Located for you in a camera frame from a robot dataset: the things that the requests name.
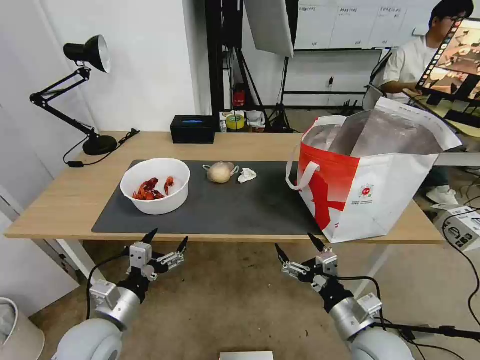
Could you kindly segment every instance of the black lamp shade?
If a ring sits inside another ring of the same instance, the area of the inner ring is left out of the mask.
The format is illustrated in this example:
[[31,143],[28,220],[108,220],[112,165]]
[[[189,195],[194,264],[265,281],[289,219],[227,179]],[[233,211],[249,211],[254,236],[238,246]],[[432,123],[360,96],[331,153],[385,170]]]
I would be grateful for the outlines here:
[[109,48],[102,35],[92,37],[85,45],[67,43],[63,46],[63,52],[68,59],[74,62],[87,62],[104,73],[110,72]]

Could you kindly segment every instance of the computer screen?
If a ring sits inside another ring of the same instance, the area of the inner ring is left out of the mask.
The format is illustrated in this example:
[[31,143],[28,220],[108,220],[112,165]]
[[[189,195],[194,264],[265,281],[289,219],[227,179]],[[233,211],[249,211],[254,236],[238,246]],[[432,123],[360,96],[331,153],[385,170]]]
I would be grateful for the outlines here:
[[480,20],[456,21],[417,84],[423,94],[480,104]]

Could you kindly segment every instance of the black desk mat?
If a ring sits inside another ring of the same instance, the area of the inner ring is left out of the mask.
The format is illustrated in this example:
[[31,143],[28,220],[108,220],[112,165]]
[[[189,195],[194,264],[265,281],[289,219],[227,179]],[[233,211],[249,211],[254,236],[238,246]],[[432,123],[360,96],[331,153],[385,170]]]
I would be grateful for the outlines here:
[[[299,193],[286,184],[285,162],[237,161],[240,171],[250,168],[257,173],[254,180],[243,184],[238,182],[240,173],[225,184],[210,182],[202,165],[212,165],[212,161],[184,162],[191,176],[188,198],[181,207],[163,215],[144,214],[118,185],[92,232],[146,234],[158,228],[159,234],[321,234]],[[297,164],[293,167],[292,178],[296,178]]]

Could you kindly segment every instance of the white bowl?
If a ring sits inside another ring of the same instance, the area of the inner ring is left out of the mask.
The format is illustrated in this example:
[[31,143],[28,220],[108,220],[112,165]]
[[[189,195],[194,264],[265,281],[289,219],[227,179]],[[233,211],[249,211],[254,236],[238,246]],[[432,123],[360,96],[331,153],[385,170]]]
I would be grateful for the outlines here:
[[[132,196],[139,191],[140,185],[157,178],[156,190],[165,195],[165,181],[173,177],[173,186],[169,196],[157,200],[137,200]],[[120,190],[131,200],[138,210],[149,215],[161,215],[178,209],[189,195],[190,169],[182,161],[163,157],[143,161],[129,169],[120,182]]]

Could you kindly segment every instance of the crayfish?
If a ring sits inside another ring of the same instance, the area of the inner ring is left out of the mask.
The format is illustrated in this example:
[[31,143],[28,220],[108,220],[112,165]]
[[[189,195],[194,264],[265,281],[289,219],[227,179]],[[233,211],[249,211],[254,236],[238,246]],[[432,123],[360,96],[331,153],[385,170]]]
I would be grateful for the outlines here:
[[[158,190],[155,190],[159,180],[156,177],[152,177],[150,180],[145,181],[137,191],[133,192],[133,198],[136,200],[158,200],[163,199],[165,196]],[[166,179],[164,190],[165,194],[169,195],[169,189],[174,184],[174,178],[169,176]]]

